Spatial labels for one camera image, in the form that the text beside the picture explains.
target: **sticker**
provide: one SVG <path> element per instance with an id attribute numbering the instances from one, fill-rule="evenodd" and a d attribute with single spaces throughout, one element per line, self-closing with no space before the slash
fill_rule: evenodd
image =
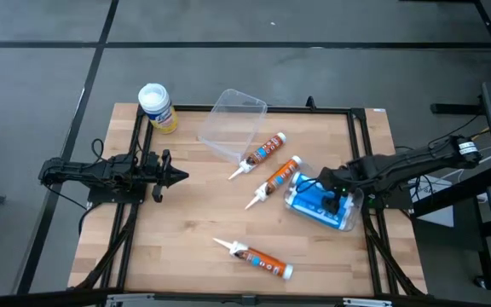
<path id="1" fill-rule="evenodd" d="M 459 145 L 459 149 L 468 148 L 468 147 L 475 147 L 475 143 L 474 142 L 465 142 L 465 143 L 461 143 Z"/>
<path id="2" fill-rule="evenodd" d="M 177 128 L 176 110 L 171 103 L 159 113 L 145 112 L 145 114 L 149 117 L 153 126 L 162 133 L 171 133 Z"/>
<path id="3" fill-rule="evenodd" d="M 459 153 L 464 155 L 468 153 L 475 153 L 477 151 L 478 151 L 477 148 L 465 148 L 465 149 L 460 149 Z"/>

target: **caulk tube nozzle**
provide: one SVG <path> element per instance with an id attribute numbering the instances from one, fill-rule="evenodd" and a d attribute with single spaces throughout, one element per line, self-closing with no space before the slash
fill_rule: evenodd
<path id="1" fill-rule="evenodd" d="M 234 174 L 230 175 L 230 177 L 228 178 L 228 180 L 231 180 L 232 178 L 238 176 L 239 174 L 241 174 L 243 172 L 244 172 L 244 169 L 242 167 L 240 167 L 238 170 L 236 170 L 234 172 Z"/>
<path id="2" fill-rule="evenodd" d="M 249 204 L 247 204 L 247 206 L 245 206 L 244 210 L 247 210 L 249 209 L 249 207 L 255 205 L 261 198 L 258 197 L 258 196 L 255 196 L 250 202 Z"/>
<path id="3" fill-rule="evenodd" d="M 226 241 L 223 241 L 223 240 L 219 240 L 218 238 L 213 238 L 213 240 L 214 240 L 215 242 L 217 242 L 217 243 L 221 244 L 222 246 L 227 247 L 229 250 L 231 250 L 231 249 L 232 249 L 232 245 L 233 245 L 233 244 L 232 244 L 232 243 L 230 243 L 230 242 L 226 242 Z"/>

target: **orange label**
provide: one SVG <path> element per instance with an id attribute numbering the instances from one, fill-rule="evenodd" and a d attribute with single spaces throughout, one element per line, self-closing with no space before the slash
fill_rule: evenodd
<path id="1" fill-rule="evenodd" d="M 298 170 L 297 161 L 290 159 L 274 175 L 267 180 L 266 195 L 272 194 L 280 185 L 284 184 Z"/>
<path id="2" fill-rule="evenodd" d="M 264 143 L 259 149 L 251 153 L 245 162 L 248 165 L 258 165 L 262 160 L 268 158 L 274 151 L 283 145 L 283 141 L 278 135 L 273 136 L 268 142 Z"/>
<path id="3" fill-rule="evenodd" d="M 253 248 L 249 248 L 245 251 L 237 251 L 234 253 L 234 255 L 247 261 L 253 266 L 266 269 L 270 273 L 279 277 L 283 276 L 283 271 L 287 266 L 287 264 L 281 262 L 280 260 Z"/>

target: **white jar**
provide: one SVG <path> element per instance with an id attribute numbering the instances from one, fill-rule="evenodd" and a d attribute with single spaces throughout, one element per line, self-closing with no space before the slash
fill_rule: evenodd
<path id="1" fill-rule="evenodd" d="M 170 96 L 164 86 L 147 84 L 137 94 L 137 99 L 154 128 L 164 134 L 177 128 L 176 110 L 171 105 Z"/>

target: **caulk tube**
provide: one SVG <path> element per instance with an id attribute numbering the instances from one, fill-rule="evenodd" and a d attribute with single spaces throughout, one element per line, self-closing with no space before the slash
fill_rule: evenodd
<path id="1" fill-rule="evenodd" d="M 298 156 L 292 158 L 281 166 L 270 178 L 255 190 L 255 198 L 245 207 L 255 205 L 259 200 L 265 201 L 280 185 L 284 184 L 300 168 L 303 161 Z"/>
<path id="2" fill-rule="evenodd" d="M 293 273 L 293 266 L 286 264 L 274 257 L 271 257 L 264 252 L 260 252 L 256 249 L 250 248 L 243 243 L 234 241 L 233 243 L 213 238 L 213 240 L 222 246 L 228 248 L 228 253 L 234 257 L 245 260 L 249 264 L 255 267 L 266 269 L 268 272 L 277 275 L 285 280 L 291 278 Z"/>
<path id="3" fill-rule="evenodd" d="M 248 173 L 254 169 L 257 165 L 261 164 L 266 158 L 268 158 L 274 151 L 282 147 L 286 142 L 286 135 L 278 132 L 275 136 L 264 143 L 260 148 L 247 156 L 240 162 L 240 168 L 232 174 L 228 180 L 238 176 L 241 173 Z"/>

